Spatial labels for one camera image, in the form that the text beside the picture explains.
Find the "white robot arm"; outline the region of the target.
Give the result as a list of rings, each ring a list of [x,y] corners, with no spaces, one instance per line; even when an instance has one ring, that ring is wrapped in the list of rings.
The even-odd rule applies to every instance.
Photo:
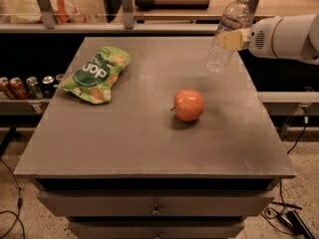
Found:
[[[276,16],[217,35],[217,46],[253,56],[319,65],[319,15]]]

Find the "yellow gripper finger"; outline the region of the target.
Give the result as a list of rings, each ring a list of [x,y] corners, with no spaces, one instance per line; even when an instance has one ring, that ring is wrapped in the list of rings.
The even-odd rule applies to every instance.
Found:
[[[238,29],[217,35],[217,45],[220,48],[241,51],[248,48],[250,42],[250,29]]]

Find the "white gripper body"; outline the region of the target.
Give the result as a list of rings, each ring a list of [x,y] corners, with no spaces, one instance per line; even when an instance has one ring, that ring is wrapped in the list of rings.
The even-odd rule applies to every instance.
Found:
[[[250,28],[248,50],[252,55],[260,58],[270,58],[274,55],[271,47],[273,29],[272,18],[260,20]]]

